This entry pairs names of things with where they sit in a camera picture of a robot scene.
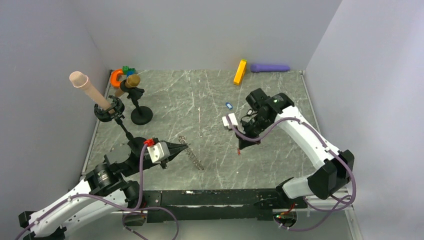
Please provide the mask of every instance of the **black metal frame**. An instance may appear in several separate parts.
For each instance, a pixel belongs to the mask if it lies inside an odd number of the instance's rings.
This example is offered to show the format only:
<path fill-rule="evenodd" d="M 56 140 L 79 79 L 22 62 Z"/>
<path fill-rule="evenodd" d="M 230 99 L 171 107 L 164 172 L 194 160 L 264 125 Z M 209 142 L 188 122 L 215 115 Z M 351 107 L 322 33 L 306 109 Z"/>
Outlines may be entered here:
<path fill-rule="evenodd" d="M 147 207 L 163 207 L 178 220 L 254 219 L 273 220 L 273 209 L 289 209 L 291 203 L 277 200 L 275 188 L 217 189 L 217 190 L 162 190 L 143 191 Z M 301 197 L 294 200 L 297 209 L 307 208 Z M 172 221 L 160 210 L 149 210 L 147 223 Z"/>

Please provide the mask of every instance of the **black stand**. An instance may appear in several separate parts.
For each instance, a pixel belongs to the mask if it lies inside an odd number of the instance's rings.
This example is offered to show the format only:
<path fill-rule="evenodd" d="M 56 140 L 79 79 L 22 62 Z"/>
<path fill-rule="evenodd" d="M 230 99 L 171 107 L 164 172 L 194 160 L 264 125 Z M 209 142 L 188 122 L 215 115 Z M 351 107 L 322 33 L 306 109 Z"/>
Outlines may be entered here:
<path fill-rule="evenodd" d="M 124 104 L 119 98 L 115 96 L 109 96 L 109 98 L 112 99 L 112 103 L 110 104 L 111 107 L 106 110 L 102 110 L 99 108 L 97 104 L 95 104 L 94 115 L 101 122 L 104 122 L 104 123 L 115 120 L 115 122 L 125 132 L 125 136 L 128 139 L 128 145 L 131 148 L 131 152 L 134 153 L 136 156 L 140 156 L 140 153 L 142 151 L 142 148 L 144 146 L 144 142 L 146 141 L 146 139 L 144 137 L 134 137 L 131 134 L 131 132 L 127 130 L 127 128 L 124 126 L 124 123 L 122 122 L 122 119 L 125 118 L 124 115 L 122 115 L 125 109 Z"/>
<path fill-rule="evenodd" d="M 136 125 L 148 124 L 153 118 L 153 112 L 149 107 L 139 105 L 139 99 L 143 96 L 145 90 L 138 87 L 128 88 L 125 86 L 126 82 L 127 80 L 123 80 L 119 87 L 123 92 L 128 93 L 126 98 L 131 99 L 135 106 L 135 109 L 131 112 L 131 121 Z"/>

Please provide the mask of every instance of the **white wall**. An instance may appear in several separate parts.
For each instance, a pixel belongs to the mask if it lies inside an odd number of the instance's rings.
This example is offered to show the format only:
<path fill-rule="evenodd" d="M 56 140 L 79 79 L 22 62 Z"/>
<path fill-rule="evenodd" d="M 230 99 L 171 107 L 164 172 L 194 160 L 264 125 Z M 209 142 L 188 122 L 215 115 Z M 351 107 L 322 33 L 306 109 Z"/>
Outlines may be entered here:
<path fill-rule="evenodd" d="M 355 154 L 366 240 L 424 238 L 424 1 L 343 0 L 306 68 L 321 130 Z"/>
<path fill-rule="evenodd" d="M 73 5 L 1 1 L 0 239 L 79 180 L 95 116 L 69 81 L 76 70 L 104 91 L 108 71 Z"/>
<path fill-rule="evenodd" d="M 72 0 L 108 68 L 305 69 L 341 0 Z"/>

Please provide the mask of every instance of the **purple object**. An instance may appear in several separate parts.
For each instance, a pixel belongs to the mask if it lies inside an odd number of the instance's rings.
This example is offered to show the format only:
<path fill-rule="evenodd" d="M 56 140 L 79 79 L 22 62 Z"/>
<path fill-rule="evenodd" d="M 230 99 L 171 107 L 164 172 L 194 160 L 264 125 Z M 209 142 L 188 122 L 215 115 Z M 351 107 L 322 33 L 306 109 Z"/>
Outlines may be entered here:
<path fill-rule="evenodd" d="M 250 65 L 250 71 L 252 73 L 258 72 L 287 72 L 290 67 L 287 65 L 268 65 L 268 64 L 252 64 Z"/>

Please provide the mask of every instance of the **small blue object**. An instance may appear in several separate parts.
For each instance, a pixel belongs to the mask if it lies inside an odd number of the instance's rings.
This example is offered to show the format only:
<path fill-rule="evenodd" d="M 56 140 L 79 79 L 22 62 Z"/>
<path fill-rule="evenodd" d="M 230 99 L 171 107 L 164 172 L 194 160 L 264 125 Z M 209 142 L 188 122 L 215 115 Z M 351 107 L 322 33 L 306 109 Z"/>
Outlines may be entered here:
<path fill-rule="evenodd" d="M 233 105 L 231 105 L 231 103 L 226 102 L 225 105 L 229 110 L 233 109 Z"/>
<path fill-rule="evenodd" d="M 133 75 L 133 74 L 134 74 L 134 71 L 127 71 L 126 72 L 126 77 L 128 78 L 129 75 Z"/>

